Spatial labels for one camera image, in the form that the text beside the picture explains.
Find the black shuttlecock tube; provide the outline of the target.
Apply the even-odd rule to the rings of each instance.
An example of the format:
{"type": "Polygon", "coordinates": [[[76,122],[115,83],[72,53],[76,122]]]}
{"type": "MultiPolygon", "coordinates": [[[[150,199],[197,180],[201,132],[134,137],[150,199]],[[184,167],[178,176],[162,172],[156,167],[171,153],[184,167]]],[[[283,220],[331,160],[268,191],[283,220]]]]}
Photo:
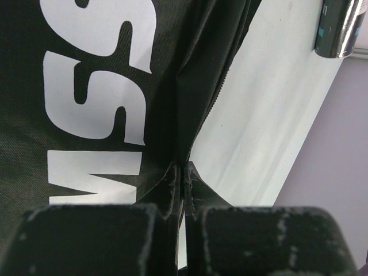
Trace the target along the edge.
{"type": "Polygon", "coordinates": [[[366,12],[367,1],[323,0],[315,39],[315,53],[329,59],[344,59],[350,56],[366,12]]]}

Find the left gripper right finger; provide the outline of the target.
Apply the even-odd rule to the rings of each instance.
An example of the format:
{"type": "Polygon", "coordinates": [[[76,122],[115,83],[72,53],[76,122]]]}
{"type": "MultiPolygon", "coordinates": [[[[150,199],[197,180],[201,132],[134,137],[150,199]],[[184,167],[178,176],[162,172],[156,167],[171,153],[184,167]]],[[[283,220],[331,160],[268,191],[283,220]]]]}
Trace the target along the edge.
{"type": "Polygon", "coordinates": [[[333,217],[314,207],[232,206],[188,162],[185,275],[357,275],[333,217]]]}

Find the black racket bag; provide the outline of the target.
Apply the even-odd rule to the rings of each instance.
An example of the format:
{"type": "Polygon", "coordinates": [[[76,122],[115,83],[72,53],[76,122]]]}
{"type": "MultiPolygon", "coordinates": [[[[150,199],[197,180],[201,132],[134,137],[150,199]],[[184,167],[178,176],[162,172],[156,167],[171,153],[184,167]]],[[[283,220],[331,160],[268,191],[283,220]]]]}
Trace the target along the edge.
{"type": "Polygon", "coordinates": [[[44,205],[140,200],[184,164],[259,1],[2,1],[1,248],[44,205]]]}

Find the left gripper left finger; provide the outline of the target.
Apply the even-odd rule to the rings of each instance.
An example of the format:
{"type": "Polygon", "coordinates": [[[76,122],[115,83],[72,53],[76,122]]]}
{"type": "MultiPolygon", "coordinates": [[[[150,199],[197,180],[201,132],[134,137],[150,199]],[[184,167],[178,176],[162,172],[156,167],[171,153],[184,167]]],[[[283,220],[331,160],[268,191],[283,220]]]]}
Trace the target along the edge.
{"type": "Polygon", "coordinates": [[[2,275],[177,275],[183,202],[172,162],[136,203],[48,205],[26,212],[2,275]]]}

